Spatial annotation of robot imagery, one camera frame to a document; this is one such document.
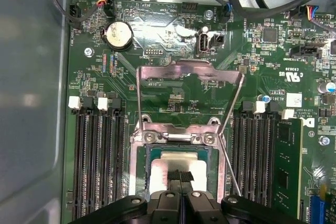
green circuit board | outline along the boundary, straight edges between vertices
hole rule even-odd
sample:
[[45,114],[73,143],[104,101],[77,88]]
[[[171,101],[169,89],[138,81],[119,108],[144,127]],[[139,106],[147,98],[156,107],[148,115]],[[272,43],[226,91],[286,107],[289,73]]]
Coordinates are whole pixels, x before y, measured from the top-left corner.
[[[96,0],[73,2],[74,7],[82,12],[95,3]],[[324,31],[305,18],[290,17],[289,13],[250,20],[241,19],[234,12],[227,17],[220,6],[190,4],[185,7],[184,4],[176,3],[132,1],[115,1],[111,6],[113,17],[107,17],[103,8],[99,8],[81,24],[81,29],[71,30],[68,63],[68,97],[79,97],[82,102],[91,98],[89,102],[95,105],[99,98],[108,98],[110,106],[120,102],[117,114],[109,119],[113,124],[109,134],[115,132],[117,127],[121,129],[111,137],[108,147],[108,172],[112,174],[106,179],[110,185],[107,189],[108,201],[128,195],[130,180],[134,179],[130,176],[130,136],[139,119],[137,68],[166,66],[181,59],[205,60],[217,70],[236,70],[245,75],[234,104],[235,111],[241,108],[242,102],[255,103],[260,95],[269,96],[277,104],[279,112],[294,111],[294,119],[279,119],[275,123],[278,127],[278,132],[274,133],[277,139],[274,147],[275,171],[272,178],[268,178],[275,182],[271,192],[271,205],[309,222],[310,196],[318,195],[322,185],[336,187],[335,94],[319,92],[321,83],[334,82],[336,55],[333,54],[336,53],[332,52],[331,43],[336,39],[335,33]],[[212,11],[210,19],[205,17],[207,10]],[[316,19],[336,24],[335,16],[331,14],[317,13]],[[114,51],[102,38],[102,29],[112,22],[126,22],[132,28],[133,43],[127,50]],[[221,41],[214,41],[207,52],[199,51],[198,36],[190,35],[192,32],[199,34],[204,26],[209,33],[221,35]],[[309,54],[293,55],[293,49],[300,46],[309,47],[310,51],[306,51]],[[89,57],[85,55],[87,48],[92,49]],[[142,114],[149,115],[153,122],[172,123],[176,127],[207,124],[212,117],[222,121],[229,109],[233,90],[231,84],[201,81],[193,74],[175,80],[147,79],[141,82]],[[80,121],[75,114],[73,109],[68,109],[63,223],[102,206],[98,187],[102,181],[99,177],[103,176],[100,171],[104,167],[100,161],[106,150],[104,151],[100,138],[94,138],[100,134],[104,121],[99,118],[99,112],[93,112],[92,122],[81,121],[85,126],[82,131],[85,132],[80,133]],[[230,153],[235,139],[232,137],[234,117],[234,114],[230,115],[224,131]],[[100,128],[90,131],[88,138],[86,131],[90,123]],[[286,124],[288,129],[283,128],[282,124]],[[77,146],[77,136],[80,134],[85,136],[85,140]],[[328,145],[321,145],[323,136],[330,140]],[[144,197],[149,193],[146,179],[152,162],[148,157],[152,150],[148,148],[150,147],[139,147],[136,160],[134,192]],[[188,152],[191,147],[182,144],[176,146],[178,148]],[[203,155],[210,167],[207,171],[207,185],[216,198],[218,149],[210,149],[211,154],[208,150],[193,149],[190,152]],[[82,155],[78,154],[80,150],[84,150]],[[84,160],[84,164],[76,170],[78,160]],[[93,194],[88,196],[89,199],[84,196],[79,204],[80,210],[76,210],[77,213],[74,214],[74,205],[77,204],[74,194],[86,194],[89,169],[95,169],[90,186],[96,192],[96,199],[91,202]],[[225,195],[230,193],[232,187],[230,176],[226,171],[223,185]],[[78,183],[84,185],[75,190]]]

white label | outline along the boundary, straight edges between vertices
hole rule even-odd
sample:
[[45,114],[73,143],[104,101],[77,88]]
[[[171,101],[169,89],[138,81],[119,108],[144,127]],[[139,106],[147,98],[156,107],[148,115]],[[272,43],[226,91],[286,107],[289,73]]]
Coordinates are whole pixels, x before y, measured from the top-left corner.
[[302,94],[301,93],[287,93],[286,94],[286,107],[289,107],[289,108],[302,107]]
[[279,76],[286,77],[286,81],[288,82],[300,82],[303,77],[303,73],[297,72],[279,72]]

screw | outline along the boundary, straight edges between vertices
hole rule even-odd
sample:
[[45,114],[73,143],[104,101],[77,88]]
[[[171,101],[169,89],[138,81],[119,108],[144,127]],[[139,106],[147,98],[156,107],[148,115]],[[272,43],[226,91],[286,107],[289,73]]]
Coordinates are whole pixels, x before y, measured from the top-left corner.
[[145,141],[148,143],[155,142],[155,135],[151,132],[145,134]]
[[197,192],[197,191],[193,192],[191,195],[194,196],[194,197],[196,197],[196,198],[198,198],[198,197],[201,196],[201,194],[199,192]]
[[330,144],[330,139],[327,136],[321,136],[319,139],[319,143],[322,146]]
[[206,144],[214,144],[215,142],[215,138],[211,135],[208,135],[205,137],[205,141]]
[[236,198],[234,198],[234,197],[228,198],[227,201],[229,201],[230,203],[233,203],[233,204],[235,204],[235,203],[238,202],[238,200]]
[[91,58],[91,57],[93,56],[93,49],[87,47],[87,48],[84,50],[84,54],[85,54],[86,57]]
[[206,10],[204,12],[204,18],[210,20],[214,17],[214,12],[212,10]]

white dimm latch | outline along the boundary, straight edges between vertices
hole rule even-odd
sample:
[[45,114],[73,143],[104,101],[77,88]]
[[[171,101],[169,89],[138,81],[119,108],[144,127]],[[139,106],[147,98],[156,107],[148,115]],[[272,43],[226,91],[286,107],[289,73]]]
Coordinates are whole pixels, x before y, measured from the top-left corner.
[[261,114],[266,111],[265,102],[256,101],[254,103],[253,114]]
[[80,110],[81,107],[80,98],[74,95],[69,96],[68,106],[71,109]]
[[98,98],[98,109],[107,111],[109,104],[108,104],[108,99],[106,97],[100,97]]

capacitor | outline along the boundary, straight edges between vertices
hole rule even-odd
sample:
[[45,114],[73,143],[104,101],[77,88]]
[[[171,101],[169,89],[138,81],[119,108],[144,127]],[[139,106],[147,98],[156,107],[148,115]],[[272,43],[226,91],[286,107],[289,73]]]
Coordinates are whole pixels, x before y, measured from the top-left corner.
[[269,103],[271,101],[271,97],[269,97],[268,95],[260,94],[258,95],[257,100],[264,103]]
[[336,90],[336,85],[333,82],[322,82],[317,89],[321,94],[333,93]]
[[113,22],[102,31],[102,38],[115,51],[124,51],[133,44],[133,31],[126,22]]

